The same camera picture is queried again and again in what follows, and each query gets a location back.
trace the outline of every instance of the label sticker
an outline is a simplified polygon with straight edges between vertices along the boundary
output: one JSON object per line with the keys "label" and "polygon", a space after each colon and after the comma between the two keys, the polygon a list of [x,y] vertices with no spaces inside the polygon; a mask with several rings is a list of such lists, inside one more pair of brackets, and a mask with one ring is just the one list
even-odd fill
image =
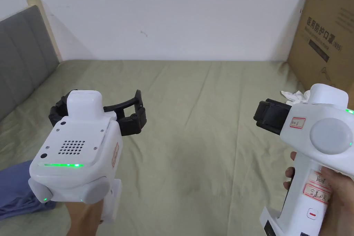
{"label": "label sticker", "polygon": [[306,118],[294,117],[291,120],[290,127],[296,128],[296,129],[302,129],[304,127],[305,121],[306,121]]}
{"label": "label sticker", "polygon": [[115,146],[115,149],[114,149],[113,158],[112,158],[112,166],[113,167],[115,166],[115,161],[117,160],[118,151],[119,151],[119,145],[117,142],[117,145]]}
{"label": "label sticker", "polygon": [[328,204],[330,198],[330,192],[322,190],[308,183],[305,186],[304,195],[324,204]]}
{"label": "label sticker", "polygon": [[328,204],[331,195],[328,181],[318,171],[311,170],[304,188],[304,195],[312,199]]}

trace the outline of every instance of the finger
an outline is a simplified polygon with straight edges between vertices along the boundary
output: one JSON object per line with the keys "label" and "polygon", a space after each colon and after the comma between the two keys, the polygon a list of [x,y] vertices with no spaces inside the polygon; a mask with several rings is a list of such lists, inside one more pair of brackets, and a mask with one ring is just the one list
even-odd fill
{"label": "finger", "polygon": [[350,177],[326,167],[322,167],[321,173],[323,177],[327,179],[333,191],[338,194],[342,202],[353,201],[354,182]]}
{"label": "finger", "polygon": [[291,185],[291,181],[284,181],[283,182],[283,186],[286,190],[290,189],[290,185]]}
{"label": "finger", "polygon": [[296,157],[296,152],[295,152],[295,151],[292,151],[292,152],[290,153],[290,158],[291,158],[292,160],[295,160],[295,157]]}
{"label": "finger", "polygon": [[285,171],[285,176],[287,178],[292,178],[294,176],[294,174],[295,174],[295,168],[294,167],[289,167]]}

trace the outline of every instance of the gray circular button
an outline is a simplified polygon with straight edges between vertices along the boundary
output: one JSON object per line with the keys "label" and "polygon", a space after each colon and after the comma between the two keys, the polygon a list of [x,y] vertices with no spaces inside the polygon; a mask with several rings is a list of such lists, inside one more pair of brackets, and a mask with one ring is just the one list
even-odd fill
{"label": "gray circular button", "polygon": [[325,154],[339,154],[351,146],[353,134],[343,121],[325,118],[312,126],[310,140],[317,150]]}

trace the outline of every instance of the green led light strip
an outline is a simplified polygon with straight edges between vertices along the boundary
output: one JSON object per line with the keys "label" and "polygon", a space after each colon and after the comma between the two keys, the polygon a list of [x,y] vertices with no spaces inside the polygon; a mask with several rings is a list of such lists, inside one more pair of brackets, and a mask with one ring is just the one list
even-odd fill
{"label": "green led light strip", "polygon": [[83,164],[44,164],[47,167],[67,167],[67,168],[79,168],[83,167]]}

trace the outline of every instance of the green bedsheet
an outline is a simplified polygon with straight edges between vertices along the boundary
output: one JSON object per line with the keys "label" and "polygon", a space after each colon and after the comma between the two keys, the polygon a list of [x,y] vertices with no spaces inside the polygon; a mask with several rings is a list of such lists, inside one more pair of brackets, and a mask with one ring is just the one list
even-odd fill
{"label": "green bedsheet", "polygon": [[[140,89],[147,114],[141,134],[123,137],[117,220],[98,235],[256,236],[264,205],[281,209],[291,148],[253,115],[261,100],[302,89],[287,63],[63,62],[0,122],[0,169],[35,156],[52,129],[50,107],[75,88],[100,91],[104,105]],[[58,204],[0,221],[0,234],[65,235],[69,224]]]}

